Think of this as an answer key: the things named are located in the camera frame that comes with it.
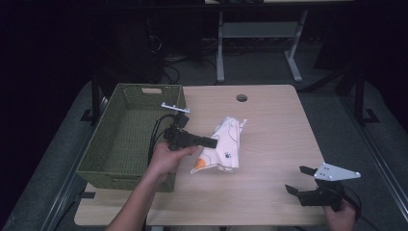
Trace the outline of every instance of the person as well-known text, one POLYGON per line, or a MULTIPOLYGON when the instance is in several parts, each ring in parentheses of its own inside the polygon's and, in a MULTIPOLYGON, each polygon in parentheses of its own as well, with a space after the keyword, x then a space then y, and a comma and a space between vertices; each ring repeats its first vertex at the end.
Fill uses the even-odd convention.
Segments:
MULTIPOLYGON (((169 173, 177 171, 184 157, 192 155, 197 150, 197 146, 189 146, 170 151, 168 143, 158 143, 145 174, 106 230, 141 230, 159 186, 166 180, 169 173)), ((353 229, 356 212, 352 205, 345 200, 343 200, 341 211, 336 213, 330 206, 323 206, 323 211, 330 231, 350 231, 353 229)))

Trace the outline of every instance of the background table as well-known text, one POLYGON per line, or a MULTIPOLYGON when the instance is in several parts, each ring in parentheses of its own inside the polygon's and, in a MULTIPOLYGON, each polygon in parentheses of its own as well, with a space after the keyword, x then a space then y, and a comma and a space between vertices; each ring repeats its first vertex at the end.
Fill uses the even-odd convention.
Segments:
MULTIPOLYGON (((285 184, 314 190, 313 177, 299 166, 319 167, 319 146, 292 86, 184 87, 191 109, 186 130, 211 136, 226 116, 247 118, 241 136, 240 167, 233 173, 190 170, 198 153, 183 159, 175 190, 156 194, 148 225, 313 225, 323 224, 320 207, 302 207, 285 184), (238 94, 247 96, 239 102, 238 94)), ((98 190, 82 199, 75 222, 106 225, 130 192, 98 190)))

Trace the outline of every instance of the hand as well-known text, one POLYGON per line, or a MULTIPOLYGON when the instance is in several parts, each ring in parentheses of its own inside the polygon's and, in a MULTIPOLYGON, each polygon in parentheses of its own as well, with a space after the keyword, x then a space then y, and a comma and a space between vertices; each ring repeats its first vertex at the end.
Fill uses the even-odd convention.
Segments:
POLYGON ((326 214, 327 225, 330 231, 353 230, 356 211, 347 201, 342 201, 341 210, 337 213, 330 206, 323 206, 323 211, 326 214))
POLYGON ((177 151, 171 151, 168 149, 168 143, 161 142, 155 147, 146 174, 157 177, 159 183, 163 183, 169 173, 177 171, 183 157, 192 155, 197 150, 198 146, 189 146, 177 151))

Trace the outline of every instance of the green woven basket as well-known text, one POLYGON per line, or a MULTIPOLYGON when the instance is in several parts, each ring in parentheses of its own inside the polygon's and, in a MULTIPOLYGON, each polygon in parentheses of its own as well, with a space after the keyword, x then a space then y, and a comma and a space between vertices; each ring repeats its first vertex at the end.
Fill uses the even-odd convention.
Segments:
MULTIPOLYGON (((175 111, 162 103, 186 108, 181 86, 119 84, 89 141, 77 173, 99 189, 132 190, 147 169, 148 149, 158 118, 175 111)), ((163 120, 158 134, 171 119, 163 120)), ((159 192, 174 189, 170 174, 159 192)))

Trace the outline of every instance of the white cloth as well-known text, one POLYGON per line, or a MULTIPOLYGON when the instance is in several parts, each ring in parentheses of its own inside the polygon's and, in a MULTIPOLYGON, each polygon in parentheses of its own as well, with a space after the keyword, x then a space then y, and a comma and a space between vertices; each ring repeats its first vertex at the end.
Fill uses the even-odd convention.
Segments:
POLYGON ((204 147, 190 174, 210 167, 218 167, 228 172, 239 167, 240 133, 245 124, 246 119, 240 123, 234 117, 226 117, 211 136, 212 139, 218 140, 217 147, 204 147))

